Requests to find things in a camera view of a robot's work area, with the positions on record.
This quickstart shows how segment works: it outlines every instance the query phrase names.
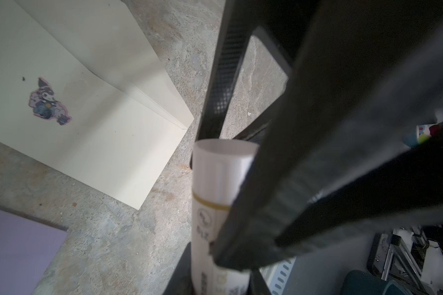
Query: white label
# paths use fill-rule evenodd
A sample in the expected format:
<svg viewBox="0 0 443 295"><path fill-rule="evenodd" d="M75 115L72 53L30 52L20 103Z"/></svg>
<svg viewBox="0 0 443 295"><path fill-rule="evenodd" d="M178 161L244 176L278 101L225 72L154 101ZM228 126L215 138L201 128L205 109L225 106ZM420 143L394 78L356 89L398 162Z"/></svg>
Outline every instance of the white label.
<svg viewBox="0 0 443 295"><path fill-rule="evenodd" d="M228 217L228 206L192 198L192 283L197 295L245 295L249 272L221 268L213 263L209 244Z"/></svg>

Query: black metal bar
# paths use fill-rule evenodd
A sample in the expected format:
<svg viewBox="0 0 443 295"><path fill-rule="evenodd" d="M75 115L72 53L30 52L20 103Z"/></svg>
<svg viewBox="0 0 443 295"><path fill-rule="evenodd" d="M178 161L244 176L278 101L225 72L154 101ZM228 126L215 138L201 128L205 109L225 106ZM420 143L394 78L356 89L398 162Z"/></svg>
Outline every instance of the black metal bar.
<svg viewBox="0 0 443 295"><path fill-rule="evenodd" d="M254 29L247 1L227 0L196 140L218 138Z"/></svg>
<svg viewBox="0 0 443 295"><path fill-rule="evenodd" d="M318 0L227 0L196 140L218 138L249 37L255 34L289 74Z"/></svg>
<svg viewBox="0 0 443 295"><path fill-rule="evenodd" d="M284 101L284 95L271 103L267 109L261 113L245 130L241 131L234 139L250 141L256 144L261 144L267 134L269 126L277 115L281 104Z"/></svg>
<svg viewBox="0 0 443 295"><path fill-rule="evenodd" d="M443 6L323 1L312 24L286 101L213 246L220 266L259 267L360 232L364 224L343 224L300 247L274 242L316 196L400 154L406 130L443 107ZM419 223L428 215L408 217ZM374 222L386 224L372 220L368 229Z"/></svg>

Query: cartoon sticker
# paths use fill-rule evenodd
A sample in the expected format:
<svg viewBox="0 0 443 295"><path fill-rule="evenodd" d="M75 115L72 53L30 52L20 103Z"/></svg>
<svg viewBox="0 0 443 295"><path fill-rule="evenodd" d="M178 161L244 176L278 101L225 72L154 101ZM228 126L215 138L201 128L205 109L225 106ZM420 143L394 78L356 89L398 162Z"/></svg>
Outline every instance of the cartoon sticker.
<svg viewBox="0 0 443 295"><path fill-rule="evenodd" d="M54 91L49 83L43 78L38 78L39 88L30 94L30 103L35 116L51 120L57 119L59 125L65 125L71 121L65 106L54 98Z"/></svg>

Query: yellow rubber band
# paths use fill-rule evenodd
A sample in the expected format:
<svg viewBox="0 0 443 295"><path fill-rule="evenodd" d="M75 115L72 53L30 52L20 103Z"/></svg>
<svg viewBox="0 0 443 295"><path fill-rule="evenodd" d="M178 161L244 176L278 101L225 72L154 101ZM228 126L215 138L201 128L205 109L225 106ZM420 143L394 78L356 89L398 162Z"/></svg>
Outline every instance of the yellow rubber band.
<svg viewBox="0 0 443 295"><path fill-rule="evenodd" d="M220 205L217 203L213 203L207 200L202 199L201 197L199 197L194 191L192 191L192 196L194 197L194 199L197 200L197 202L201 203L202 205L215 209L215 210L223 210L223 211L230 211L231 206L228 205Z"/></svg>

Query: purple paper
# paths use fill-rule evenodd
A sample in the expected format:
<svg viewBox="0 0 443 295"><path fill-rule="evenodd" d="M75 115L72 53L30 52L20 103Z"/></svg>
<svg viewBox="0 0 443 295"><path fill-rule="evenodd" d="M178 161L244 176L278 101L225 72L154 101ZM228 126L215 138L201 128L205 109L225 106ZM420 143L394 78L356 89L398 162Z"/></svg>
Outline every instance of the purple paper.
<svg viewBox="0 0 443 295"><path fill-rule="evenodd" d="M30 295L66 235L0 211L0 295Z"/></svg>

